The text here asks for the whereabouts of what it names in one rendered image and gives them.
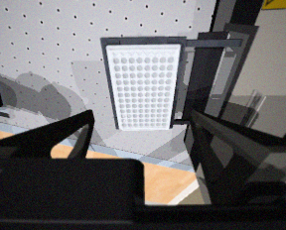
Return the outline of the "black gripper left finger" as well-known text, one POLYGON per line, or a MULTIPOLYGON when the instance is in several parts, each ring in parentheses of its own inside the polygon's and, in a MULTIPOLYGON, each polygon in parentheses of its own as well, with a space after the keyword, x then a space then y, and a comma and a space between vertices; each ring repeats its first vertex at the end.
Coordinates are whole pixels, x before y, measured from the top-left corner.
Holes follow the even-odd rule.
POLYGON ((82 127, 68 158, 86 158, 94 122, 93 112, 88 109, 69 118, 0 139, 0 156, 51 158, 52 148, 82 127))

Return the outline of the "white multi-well plate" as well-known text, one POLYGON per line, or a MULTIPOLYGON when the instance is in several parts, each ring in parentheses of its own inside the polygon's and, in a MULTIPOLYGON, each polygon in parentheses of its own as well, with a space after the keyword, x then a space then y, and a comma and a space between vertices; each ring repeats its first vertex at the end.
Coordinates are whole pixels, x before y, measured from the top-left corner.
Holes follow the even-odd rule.
POLYGON ((106 46, 119 129, 170 129, 180 48, 106 46))

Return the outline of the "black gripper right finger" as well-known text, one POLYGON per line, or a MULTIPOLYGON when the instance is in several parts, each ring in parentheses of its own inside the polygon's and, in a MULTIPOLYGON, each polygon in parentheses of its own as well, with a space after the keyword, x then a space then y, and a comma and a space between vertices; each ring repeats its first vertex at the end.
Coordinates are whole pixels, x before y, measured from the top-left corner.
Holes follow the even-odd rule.
POLYGON ((197 109, 192 110, 190 124, 212 204, 229 204, 250 183, 286 181, 286 139, 197 109), (232 147, 225 168, 202 127, 232 147))

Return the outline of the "light grey perforated base plate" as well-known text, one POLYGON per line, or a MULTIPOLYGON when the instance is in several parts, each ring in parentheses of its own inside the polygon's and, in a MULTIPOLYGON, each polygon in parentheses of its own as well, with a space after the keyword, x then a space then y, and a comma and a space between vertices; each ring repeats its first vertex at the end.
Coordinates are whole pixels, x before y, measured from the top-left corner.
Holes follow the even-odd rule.
POLYGON ((187 125, 116 130, 100 38, 209 32, 216 0, 0 0, 0 123, 35 129, 91 109, 90 144, 191 166, 187 125))

